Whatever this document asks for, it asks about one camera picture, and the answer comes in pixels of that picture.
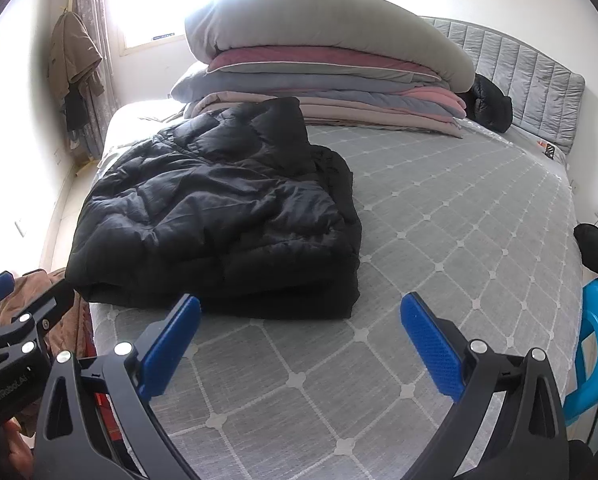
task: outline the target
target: sheer curtain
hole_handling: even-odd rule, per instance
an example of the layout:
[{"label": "sheer curtain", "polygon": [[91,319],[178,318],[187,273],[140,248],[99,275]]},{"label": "sheer curtain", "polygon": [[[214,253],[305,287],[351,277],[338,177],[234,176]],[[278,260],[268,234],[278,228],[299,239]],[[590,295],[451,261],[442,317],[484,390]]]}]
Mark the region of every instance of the sheer curtain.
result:
[{"label": "sheer curtain", "polygon": [[96,44],[103,60],[96,69],[105,88],[103,94],[90,93],[86,101],[90,123],[75,132],[79,142],[83,142],[88,154],[99,160],[103,154],[106,130],[114,112],[119,108],[112,86],[112,62],[106,27],[105,0],[74,0],[74,12],[79,14],[90,38]]}]

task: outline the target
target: black puffer coat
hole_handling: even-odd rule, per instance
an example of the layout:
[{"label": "black puffer coat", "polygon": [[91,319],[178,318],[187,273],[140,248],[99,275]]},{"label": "black puffer coat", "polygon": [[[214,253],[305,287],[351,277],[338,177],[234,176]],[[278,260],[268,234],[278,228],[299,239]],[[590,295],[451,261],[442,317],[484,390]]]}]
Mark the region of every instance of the black puffer coat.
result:
[{"label": "black puffer coat", "polygon": [[296,98],[163,129],[93,187],[66,279],[89,301],[205,312],[348,317],[359,297],[352,173],[308,143]]},{"label": "black puffer coat", "polygon": [[483,75],[476,74],[472,88],[457,95],[466,102],[466,116],[481,126],[504,134],[512,124],[510,97]]}]

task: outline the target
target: gray upholstered headboard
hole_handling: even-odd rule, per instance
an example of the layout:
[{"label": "gray upholstered headboard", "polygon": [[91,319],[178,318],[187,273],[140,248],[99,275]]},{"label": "gray upholstered headboard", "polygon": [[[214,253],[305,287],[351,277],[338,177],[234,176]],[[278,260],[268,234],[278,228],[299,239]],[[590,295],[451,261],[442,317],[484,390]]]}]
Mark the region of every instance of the gray upholstered headboard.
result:
[{"label": "gray upholstered headboard", "polygon": [[510,96],[515,126],[570,152],[585,87],[583,76],[492,28],[424,19],[468,53],[477,73]]}]

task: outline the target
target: floor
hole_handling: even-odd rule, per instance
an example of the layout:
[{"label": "floor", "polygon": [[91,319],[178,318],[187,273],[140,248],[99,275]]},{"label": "floor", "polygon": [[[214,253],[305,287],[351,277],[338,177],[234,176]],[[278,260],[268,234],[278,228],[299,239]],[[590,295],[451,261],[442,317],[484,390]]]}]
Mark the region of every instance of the floor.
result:
[{"label": "floor", "polygon": [[61,223],[59,224],[59,232],[57,233],[57,241],[54,245],[54,255],[52,257],[52,270],[61,269],[68,263],[70,256],[70,249],[72,248],[72,238],[74,237],[74,230],[77,228],[77,219],[83,202],[90,192],[92,181],[96,173],[96,164],[90,164],[77,173],[68,200],[65,203],[63,214],[61,215]]}]

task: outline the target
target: brown coat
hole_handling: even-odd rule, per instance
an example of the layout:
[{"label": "brown coat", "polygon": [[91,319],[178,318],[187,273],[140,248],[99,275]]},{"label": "brown coat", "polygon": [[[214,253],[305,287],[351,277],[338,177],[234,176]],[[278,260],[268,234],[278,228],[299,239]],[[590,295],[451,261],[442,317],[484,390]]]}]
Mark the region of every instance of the brown coat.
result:
[{"label": "brown coat", "polygon": [[[63,275],[64,269],[55,270],[50,274],[39,269],[16,278],[14,292],[0,302],[0,326],[9,324],[32,300],[63,279]],[[94,355],[92,335],[90,305],[75,292],[72,308],[48,332],[45,340],[53,356],[61,350],[70,350],[80,358]],[[28,436],[32,436],[35,431],[39,405],[38,400],[16,416],[24,434]]]},{"label": "brown coat", "polygon": [[80,17],[74,12],[64,12],[52,31],[48,70],[50,90],[57,102],[66,97],[71,84],[79,85],[83,97],[87,96],[86,85],[94,95],[103,94],[96,73],[101,59]]}]

